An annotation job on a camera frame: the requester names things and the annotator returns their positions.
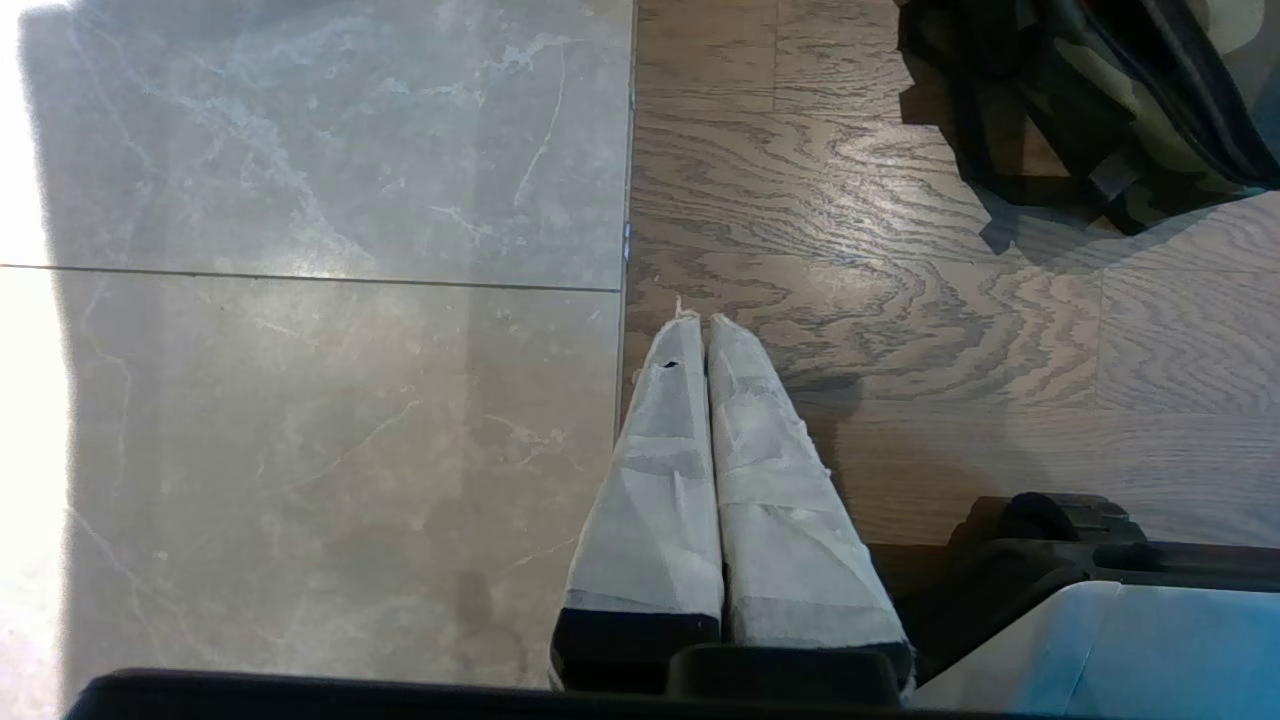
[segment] wooden floor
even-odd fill
[[[677,296],[754,329],[883,553],[1028,489],[1280,547],[1280,193],[1030,217],[904,122],[892,0],[640,5],[631,369]]]

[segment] white tape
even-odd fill
[[[677,310],[640,370],[564,606],[718,620],[723,602],[701,320]]]

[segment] backpack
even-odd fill
[[[1009,202],[1135,234],[1280,188],[1280,0],[910,0],[901,22],[946,82],[961,176]],[[996,105],[1065,173],[1001,167]]]

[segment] marble tile floor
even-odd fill
[[[0,715],[541,685],[617,411],[631,0],[9,4]]]

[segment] tile grout line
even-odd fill
[[[247,281],[289,281],[289,282],[329,282],[346,284],[392,284],[392,286],[419,286],[419,287],[457,287],[468,290],[532,290],[545,292],[590,292],[595,295],[622,295],[622,288],[609,290],[604,287],[572,287],[550,284],[520,284],[520,283],[468,283],[445,281],[410,281],[402,278],[324,278],[310,275],[275,275],[264,273],[214,273],[207,270],[143,270],[132,268],[90,268],[79,265],[24,265],[17,263],[0,263],[0,269],[13,270],[50,270],[61,273],[108,273],[116,275],[160,275],[179,278],[230,278]]]

